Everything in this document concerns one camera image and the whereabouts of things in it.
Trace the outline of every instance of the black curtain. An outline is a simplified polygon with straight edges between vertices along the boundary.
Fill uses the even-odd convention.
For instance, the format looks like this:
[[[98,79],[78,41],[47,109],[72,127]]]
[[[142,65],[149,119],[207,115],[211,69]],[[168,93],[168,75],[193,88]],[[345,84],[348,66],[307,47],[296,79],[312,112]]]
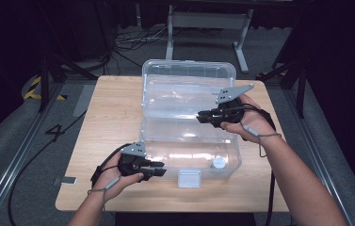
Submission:
[[[128,26],[137,26],[136,4],[132,2],[111,3],[110,10],[114,25],[120,25],[121,28]]]
[[[37,39],[14,6],[0,2],[0,123],[23,103],[22,87],[40,62]]]
[[[305,56],[309,83],[355,174],[355,0],[317,4],[300,18],[279,62]]]

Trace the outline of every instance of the metal bracket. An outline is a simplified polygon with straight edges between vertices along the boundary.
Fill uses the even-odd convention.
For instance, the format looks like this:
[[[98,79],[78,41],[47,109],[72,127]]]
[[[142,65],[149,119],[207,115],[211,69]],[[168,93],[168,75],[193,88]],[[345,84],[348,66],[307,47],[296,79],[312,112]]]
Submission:
[[[245,92],[253,88],[254,88],[253,84],[249,84],[247,86],[242,86],[242,87],[223,88],[218,94],[218,99],[216,100],[216,104],[219,105],[219,104],[232,101],[233,99],[239,97],[240,95],[244,94]]]
[[[147,152],[143,141],[131,144],[121,149],[121,153],[130,154],[138,157],[146,157]]]

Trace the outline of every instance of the hand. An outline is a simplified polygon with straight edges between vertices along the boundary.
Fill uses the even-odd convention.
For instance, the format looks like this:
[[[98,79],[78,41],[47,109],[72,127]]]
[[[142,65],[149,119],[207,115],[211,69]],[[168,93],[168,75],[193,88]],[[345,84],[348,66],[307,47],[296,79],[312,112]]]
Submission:
[[[119,159],[121,159],[121,153],[116,153],[109,161],[107,161],[104,169],[109,167],[117,166],[119,163]],[[144,174],[136,173],[130,176],[123,177],[119,172],[117,167],[112,169],[107,169],[103,171],[101,176],[98,178],[92,189],[103,189],[107,184],[113,181],[115,178],[120,177],[120,180],[110,187],[105,193],[105,201],[109,201],[110,199],[118,196],[127,186],[130,186],[143,178]]]
[[[259,109],[260,106],[256,104],[251,97],[243,94],[239,97],[242,104],[250,104]],[[257,131],[259,135],[268,135],[268,134],[275,134],[275,130],[268,124],[266,119],[260,115],[258,112],[253,110],[246,110],[245,115],[241,120],[241,123],[229,123],[229,122],[222,122],[221,128],[225,129],[227,132],[235,133],[240,135],[244,140],[248,140],[254,143],[259,142],[259,138],[255,137],[253,134],[246,131],[242,125],[247,125],[248,127],[252,128],[253,130]]]

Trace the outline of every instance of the black controller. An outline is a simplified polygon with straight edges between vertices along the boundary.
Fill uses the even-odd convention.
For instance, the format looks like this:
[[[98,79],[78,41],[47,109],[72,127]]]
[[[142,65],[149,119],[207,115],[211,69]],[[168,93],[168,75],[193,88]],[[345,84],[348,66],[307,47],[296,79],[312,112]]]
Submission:
[[[215,128],[220,128],[222,122],[238,123],[244,117],[245,111],[253,110],[261,114],[275,129],[274,122],[268,112],[256,106],[241,103],[239,96],[252,88],[253,85],[222,89],[216,100],[218,108],[198,112],[197,120],[200,123],[211,123]]]
[[[91,177],[92,186],[95,185],[101,173],[105,170],[114,168],[110,167],[104,169],[104,166],[117,152],[121,152],[121,159],[117,166],[121,172],[121,176],[129,176],[141,172],[144,174],[144,177],[140,180],[141,182],[148,181],[153,176],[161,177],[166,173],[166,170],[162,169],[165,166],[163,162],[153,162],[145,158],[147,154],[145,151],[145,145],[142,141],[132,144],[127,143],[120,146],[103,162],[103,164],[101,164],[101,166],[97,167]]]

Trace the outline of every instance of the clear plastic container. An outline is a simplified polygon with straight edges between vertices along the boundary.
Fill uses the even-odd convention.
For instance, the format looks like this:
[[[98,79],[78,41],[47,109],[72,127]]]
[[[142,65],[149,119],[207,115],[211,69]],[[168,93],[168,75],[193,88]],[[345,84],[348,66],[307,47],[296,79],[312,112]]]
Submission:
[[[142,76],[141,139],[147,157],[165,163],[167,172],[160,179],[177,179],[182,170],[199,171],[202,179],[230,177],[241,164],[237,136],[199,123],[196,116],[217,107],[220,90],[234,85],[234,66],[148,60]]]

